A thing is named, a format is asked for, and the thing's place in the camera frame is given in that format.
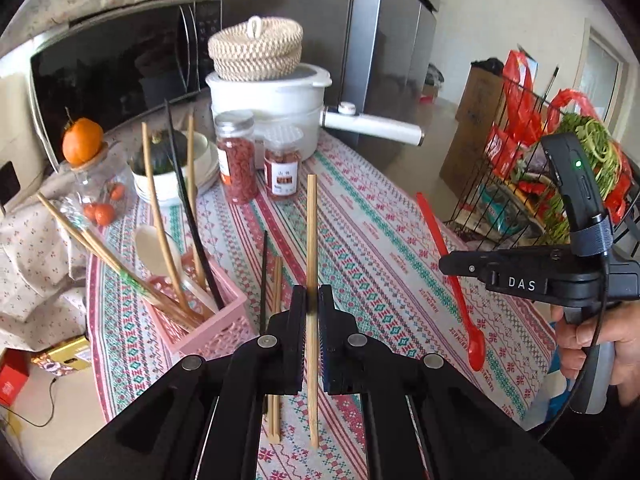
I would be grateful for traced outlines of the person right hand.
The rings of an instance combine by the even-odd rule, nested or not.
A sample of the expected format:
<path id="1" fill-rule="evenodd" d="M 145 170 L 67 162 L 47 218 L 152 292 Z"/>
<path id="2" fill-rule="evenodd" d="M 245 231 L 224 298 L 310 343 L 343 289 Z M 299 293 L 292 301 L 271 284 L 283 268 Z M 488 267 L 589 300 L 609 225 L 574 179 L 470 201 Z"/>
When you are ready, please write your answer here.
<path id="1" fill-rule="evenodd" d="M 560 370 L 568 379 L 576 379 L 586 362 L 583 348 L 589 346 L 596 321 L 592 318 L 580 325 L 567 324 L 563 309 L 551 306 L 551 319 L 555 322 L 555 341 L 559 347 Z M 618 400 L 623 406 L 639 399 L 640 363 L 640 306 L 638 301 L 623 302 L 605 312 L 598 344 L 612 342 L 615 360 L 610 385 L 617 388 Z"/>

